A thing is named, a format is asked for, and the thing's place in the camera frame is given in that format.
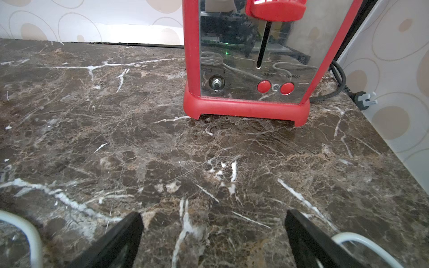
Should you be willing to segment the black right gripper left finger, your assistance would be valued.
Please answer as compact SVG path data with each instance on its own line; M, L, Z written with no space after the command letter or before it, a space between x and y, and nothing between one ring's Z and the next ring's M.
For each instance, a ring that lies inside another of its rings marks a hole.
M134 265L143 231L141 214L131 212L67 267L131 268Z

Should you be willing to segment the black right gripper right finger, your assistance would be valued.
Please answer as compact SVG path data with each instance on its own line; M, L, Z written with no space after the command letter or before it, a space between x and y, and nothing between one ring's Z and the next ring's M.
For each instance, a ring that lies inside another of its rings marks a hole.
M298 210L287 211L284 225L298 268L364 267Z

